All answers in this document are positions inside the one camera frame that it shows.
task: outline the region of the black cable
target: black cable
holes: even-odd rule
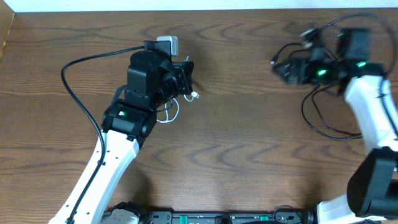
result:
[[[115,93],[114,93],[114,95],[113,95],[112,102],[111,102],[111,106],[116,102],[116,100],[119,99],[120,94],[122,94],[122,92],[123,92],[125,89],[127,89],[127,85],[123,85],[123,86],[119,87],[119,88],[115,91]]]
[[[352,140],[352,139],[359,139],[359,138],[361,138],[362,136],[353,136],[353,137],[350,137],[350,138],[333,137],[333,136],[327,135],[327,134],[325,134],[325,133],[319,131],[316,127],[314,127],[314,126],[308,121],[308,119],[307,119],[307,118],[305,117],[305,115],[304,115],[304,103],[305,103],[305,100],[306,100],[310,95],[312,95],[312,93],[314,93],[315,91],[317,91],[318,89],[319,89],[319,85],[317,84],[316,87],[303,99],[303,102],[302,102],[302,104],[301,104],[301,114],[302,114],[302,116],[303,116],[305,122],[307,122],[307,124],[308,124],[312,129],[314,129],[317,133],[323,135],[324,137],[328,137],[328,138],[330,138],[330,139],[334,139],[334,140]]]
[[[293,54],[296,54],[296,53],[299,53],[299,52],[310,52],[311,50],[310,49],[298,49],[298,50],[294,50],[294,51],[292,51],[292,53],[290,53],[289,54],[289,58],[291,57],[291,56],[293,56]]]
[[[337,60],[336,55],[328,48],[325,48],[325,51],[327,52],[326,56],[330,59],[330,60]],[[289,54],[288,58],[292,57],[293,54],[299,53],[299,52],[311,52],[311,49],[298,49],[298,50],[294,50],[292,51],[292,53]]]
[[[285,44],[277,53],[277,55],[279,55],[286,47],[288,46],[302,46],[301,43],[298,42],[294,42],[294,43],[290,43],[290,44]]]
[[[89,57],[84,57],[84,58],[77,59],[77,60],[74,60],[74,61],[71,61],[71,62],[67,63],[67,64],[62,68],[62,70],[61,70],[61,79],[62,79],[63,85],[64,85],[65,88],[67,89],[69,95],[75,100],[75,102],[77,103],[77,105],[79,105],[79,107],[80,107],[80,108],[83,110],[83,112],[87,115],[88,119],[90,119],[90,121],[93,123],[93,126],[94,126],[94,128],[95,128],[95,130],[96,130],[96,132],[97,132],[98,137],[99,137],[99,141],[100,141],[100,143],[101,143],[101,157],[100,157],[100,159],[99,159],[99,161],[98,161],[97,166],[95,167],[95,170],[94,170],[93,174],[91,175],[91,177],[90,177],[90,179],[88,180],[88,182],[87,182],[85,188],[83,189],[83,191],[81,192],[81,194],[80,194],[78,200],[76,201],[76,204],[75,204],[75,206],[73,207],[72,212],[70,213],[69,218],[67,219],[67,224],[73,223],[73,217],[74,217],[75,214],[76,214],[77,208],[78,208],[78,206],[79,206],[81,200],[82,200],[83,197],[85,196],[86,191],[88,190],[88,187],[89,187],[90,184],[92,183],[92,181],[93,181],[95,175],[97,174],[98,170],[100,169],[100,167],[101,167],[102,164],[103,164],[103,161],[104,161],[104,158],[105,158],[105,150],[106,150],[106,149],[105,149],[105,142],[104,142],[104,138],[102,137],[100,127],[98,126],[98,124],[96,123],[96,121],[94,120],[94,118],[93,118],[93,116],[90,114],[90,112],[86,109],[86,107],[83,105],[83,103],[76,97],[76,95],[73,93],[72,89],[69,87],[69,85],[68,85],[68,83],[67,83],[67,81],[66,81],[66,79],[65,79],[65,70],[66,70],[69,66],[74,65],[74,64],[79,63],[79,62],[84,62],[85,60],[94,59],[94,58],[100,58],[100,57],[107,57],[107,56],[111,56],[111,55],[117,55],[117,54],[129,52],[129,51],[132,51],[132,50],[143,49],[143,48],[144,48],[144,46],[140,46],[140,47],[131,47],[131,48],[128,48],[128,49],[118,50],[118,51],[115,51],[115,52],[109,52],[109,53],[104,53],[104,54],[98,54],[98,55],[92,55],[92,56],[89,56]]]
[[[157,110],[156,113],[159,113],[159,112],[162,112],[162,111],[167,111],[167,110],[172,109],[172,108],[173,108],[173,100],[172,100],[172,99],[169,99],[169,101],[170,101],[170,103],[171,103],[170,106],[168,106],[168,107],[166,107],[166,108],[164,108],[164,109],[162,109],[162,110]]]
[[[319,114],[319,117],[320,117],[321,120],[322,120],[322,123],[325,125],[325,127],[326,127],[327,129],[332,130],[332,131],[335,131],[335,132],[337,132],[337,133],[348,134],[348,135],[351,135],[351,136],[360,136],[360,135],[361,135],[360,133],[359,133],[359,134],[358,134],[358,133],[350,133],[350,132],[347,132],[347,131],[340,131],[340,130],[338,130],[338,129],[331,128],[331,127],[329,127],[328,124],[326,124],[326,121],[323,119],[323,117],[322,117],[322,115],[321,115],[321,112],[319,111],[318,106],[317,106],[317,104],[315,103],[314,96],[315,96],[317,93],[322,92],[322,91],[325,91],[325,90],[331,88],[331,87],[334,86],[334,85],[335,85],[335,84],[331,84],[331,85],[328,85],[328,86],[326,86],[326,87],[324,87],[324,88],[322,88],[322,89],[320,89],[320,90],[317,90],[317,91],[314,92],[314,93],[312,94],[312,96],[311,96],[312,103],[313,103],[315,109],[317,110],[317,112],[318,112],[318,114]]]
[[[297,45],[297,46],[302,46],[302,44],[297,43],[297,42],[294,42],[294,43],[285,44],[282,48],[280,48],[280,50],[278,51],[278,53],[276,53],[276,54],[272,57],[272,59],[271,59],[271,65],[274,65],[274,64],[276,63],[276,61],[277,61],[278,58],[279,58],[279,54],[280,54],[286,47],[288,47],[288,46],[295,46],[295,45]]]
[[[299,221],[298,223],[294,223],[294,224],[301,224],[301,218],[302,218],[301,215],[299,215],[299,214],[296,212],[296,210],[295,210],[293,207],[291,207],[290,205],[281,205],[281,206],[279,206],[279,207],[277,207],[277,208],[275,209],[274,213],[272,214],[272,218],[273,218],[276,222],[286,224],[285,222],[280,222],[278,219],[276,219],[276,212],[277,212],[279,209],[283,208],[283,207],[291,208],[291,209],[293,210],[293,212],[296,213],[296,215],[299,217],[300,221]]]
[[[329,22],[328,24],[324,25],[323,27],[320,28],[320,30],[326,29],[330,26],[332,26],[333,24],[337,23],[338,21],[343,21],[346,19],[350,19],[350,18],[354,18],[354,17],[370,17],[373,19],[376,19],[380,25],[386,30],[386,32],[389,34],[390,38],[391,38],[391,44],[392,44],[392,60],[391,60],[391,64],[388,68],[388,71],[384,74],[382,81],[380,82],[379,85],[379,97],[381,100],[381,104],[383,107],[384,112],[386,113],[386,116],[391,124],[391,127],[393,128],[397,138],[398,138],[398,129],[397,126],[395,124],[395,122],[392,120],[390,113],[388,112],[387,109],[387,105],[386,102],[384,101],[384,97],[385,94],[382,92],[382,86],[385,80],[387,80],[388,78],[388,74],[390,74],[395,65],[396,65],[396,61],[397,61],[397,38],[394,34],[394,30],[392,29],[392,26],[390,25],[390,23],[388,22],[387,19],[385,18],[381,18],[380,16],[378,16],[377,14],[374,14],[372,12],[359,12],[359,13],[355,13],[355,14],[348,14],[342,17],[339,17],[337,19],[335,19],[334,21]]]
[[[329,53],[327,56],[330,60],[337,60],[337,56],[335,55],[335,53],[333,53],[332,50],[330,50],[329,48],[325,47],[326,51]]]

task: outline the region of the white connector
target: white connector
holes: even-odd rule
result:
[[[160,36],[156,38],[156,41],[170,41],[170,53],[173,57],[178,56],[178,37],[172,35]]]
[[[192,97],[195,97],[195,98],[200,98],[199,93],[197,93],[197,92],[195,92],[195,91],[192,91],[192,92],[191,92],[191,96],[192,96]]]

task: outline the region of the green led light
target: green led light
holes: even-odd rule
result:
[[[324,75],[324,74],[326,74],[326,72],[328,72],[328,70],[319,70],[318,71],[318,76],[322,76],[322,75]]]
[[[359,62],[356,64],[356,66],[358,66],[359,68],[363,67],[366,65],[366,62]]]

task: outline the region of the wood grain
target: wood grain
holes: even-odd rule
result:
[[[0,63],[0,223],[46,223],[88,162],[95,131],[69,97],[60,69],[69,61],[176,35],[180,58],[195,62],[194,103],[158,124],[109,203],[177,211],[258,211],[309,207],[345,193],[365,157],[362,140],[312,131],[300,104],[309,86],[286,86],[269,60],[308,28],[355,10],[74,12],[17,14]],[[377,10],[398,25],[396,9]],[[389,63],[388,36],[370,26],[373,58]],[[336,30],[326,38],[335,43]],[[129,54],[74,65],[67,80],[97,121],[126,83]],[[391,76],[397,93],[396,72]],[[318,104],[330,126],[356,130],[348,105]],[[306,113],[321,126],[310,103]]]

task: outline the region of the white wall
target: white wall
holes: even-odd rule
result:
[[[398,7],[398,0],[5,0],[15,12]]]

